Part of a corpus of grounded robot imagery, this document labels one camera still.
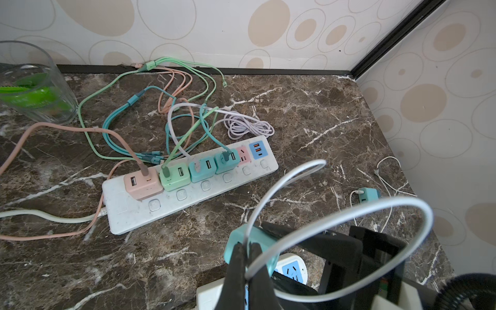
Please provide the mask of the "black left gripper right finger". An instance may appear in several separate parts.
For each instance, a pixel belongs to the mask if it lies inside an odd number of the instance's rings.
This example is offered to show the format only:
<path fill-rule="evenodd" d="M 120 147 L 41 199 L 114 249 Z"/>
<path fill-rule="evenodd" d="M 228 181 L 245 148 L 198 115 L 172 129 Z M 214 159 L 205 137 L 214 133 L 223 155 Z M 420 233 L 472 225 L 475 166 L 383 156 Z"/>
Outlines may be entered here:
<path fill-rule="evenodd" d="M 247 285 L 248 309 L 281 309 L 278 298 L 275 295 L 273 282 L 266 266 L 263 266 L 257 271 L 257 273 L 248 280 Z"/>

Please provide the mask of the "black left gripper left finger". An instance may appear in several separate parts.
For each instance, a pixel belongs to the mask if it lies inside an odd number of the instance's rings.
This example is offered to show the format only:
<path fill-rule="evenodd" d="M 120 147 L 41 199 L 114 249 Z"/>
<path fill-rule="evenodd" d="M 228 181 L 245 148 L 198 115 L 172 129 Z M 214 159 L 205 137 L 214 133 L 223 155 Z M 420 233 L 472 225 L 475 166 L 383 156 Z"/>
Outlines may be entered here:
<path fill-rule="evenodd" d="M 245 309 L 245 247 L 237 243 L 232 249 L 227 274 L 215 310 Z"/>

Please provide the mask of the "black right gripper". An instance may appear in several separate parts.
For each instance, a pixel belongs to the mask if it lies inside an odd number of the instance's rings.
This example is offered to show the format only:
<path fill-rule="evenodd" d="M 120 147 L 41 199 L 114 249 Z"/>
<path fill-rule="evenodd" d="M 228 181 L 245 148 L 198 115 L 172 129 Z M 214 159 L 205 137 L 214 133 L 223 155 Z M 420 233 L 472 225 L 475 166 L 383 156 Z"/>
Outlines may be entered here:
<path fill-rule="evenodd" d="M 312 289 L 289 277 L 274 275 L 274 289 L 284 293 L 318 297 L 357 283 L 388 263 L 405 248 L 406 243 L 384 233 L 351 226 L 348 235 L 331 230 L 319 233 L 298 246 L 325 260 L 318 289 Z M 400 263 L 385 275 L 344 297 L 326 302 L 292 302 L 278 298 L 281 309 L 400 309 L 404 297 Z"/>

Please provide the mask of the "green charger plug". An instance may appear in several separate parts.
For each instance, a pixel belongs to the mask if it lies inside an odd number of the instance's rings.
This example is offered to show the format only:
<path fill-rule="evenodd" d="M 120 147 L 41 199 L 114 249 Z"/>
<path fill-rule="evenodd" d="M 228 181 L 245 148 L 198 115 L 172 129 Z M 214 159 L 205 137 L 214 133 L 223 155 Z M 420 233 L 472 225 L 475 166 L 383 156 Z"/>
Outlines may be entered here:
<path fill-rule="evenodd" d="M 159 172 L 161 185 L 167 191 L 174 191 L 191 183 L 191 175 L 187 164 L 180 163 L 161 168 Z"/>

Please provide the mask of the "multicolour white power strip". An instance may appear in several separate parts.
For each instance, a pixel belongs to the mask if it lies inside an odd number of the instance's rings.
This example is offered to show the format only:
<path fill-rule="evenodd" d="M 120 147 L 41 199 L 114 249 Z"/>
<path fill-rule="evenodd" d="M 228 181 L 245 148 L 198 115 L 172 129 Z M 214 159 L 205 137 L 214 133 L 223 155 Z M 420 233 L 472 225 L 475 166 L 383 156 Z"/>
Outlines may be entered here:
<path fill-rule="evenodd" d="M 111 233 L 122 235 L 187 207 L 219 196 L 278 170 L 269 142 L 257 136 L 228 145 L 241 162 L 232 170 L 199 182 L 167 182 L 163 192 L 142 201 L 127 191 L 131 178 L 118 176 L 103 182 L 104 204 Z"/>

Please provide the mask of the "pink charger plug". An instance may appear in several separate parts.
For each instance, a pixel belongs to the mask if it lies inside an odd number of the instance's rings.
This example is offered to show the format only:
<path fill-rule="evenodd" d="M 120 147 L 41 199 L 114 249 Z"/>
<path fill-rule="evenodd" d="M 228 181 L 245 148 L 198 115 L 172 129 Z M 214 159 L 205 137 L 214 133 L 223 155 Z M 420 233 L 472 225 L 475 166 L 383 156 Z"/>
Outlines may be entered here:
<path fill-rule="evenodd" d="M 141 171 L 124 176 L 125 189 L 135 200 L 142 201 L 164 192 L 157 170 L 151 167 L 148 171 L 147 176 L 144 176 Z"/>

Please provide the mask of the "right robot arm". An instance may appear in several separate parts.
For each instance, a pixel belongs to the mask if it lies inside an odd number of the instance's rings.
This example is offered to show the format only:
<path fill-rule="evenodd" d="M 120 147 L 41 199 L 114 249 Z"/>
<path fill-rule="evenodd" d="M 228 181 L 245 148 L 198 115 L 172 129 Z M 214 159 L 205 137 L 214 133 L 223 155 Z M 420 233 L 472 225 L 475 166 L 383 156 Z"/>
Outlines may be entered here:
<path fill-rule="evenodd" d="M 327 230 L 299 243 L 300 248 L 325 260 L 319 288 L 306 287 L 290 276 L 286 279 L 274 276 L 275 288 L 306 296 L 333 293 L 370 275 L 405 246 L 402 240 L 363 227 L 351 226 L 348 235 Z M 368 309 L 377 293 L 383 294 L 389 302 L 398 302 L 400 285 L 405 282 L 418 290 L 423 309 L 495 309 L 495 275 L 457 276 L 447 281 L 439 293 L 405 279 L 403 275 L 404 264 L 401 263 L 380 279 L 345 297 L 310 304 L 283 300 L 281 304 L 298 309 Z"/>

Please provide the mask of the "glass cup with green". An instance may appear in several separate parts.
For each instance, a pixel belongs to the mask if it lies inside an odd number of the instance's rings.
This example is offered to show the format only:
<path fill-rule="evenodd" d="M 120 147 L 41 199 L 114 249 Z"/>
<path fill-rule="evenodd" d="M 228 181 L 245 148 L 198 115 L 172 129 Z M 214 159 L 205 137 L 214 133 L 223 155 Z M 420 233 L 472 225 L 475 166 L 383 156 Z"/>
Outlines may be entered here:
<path fill-rule="evenodd" d="M 70 123 L 77 100 L 45 50 L 23 41 L 1 42 L 1 104 L 36 122 Z"/>

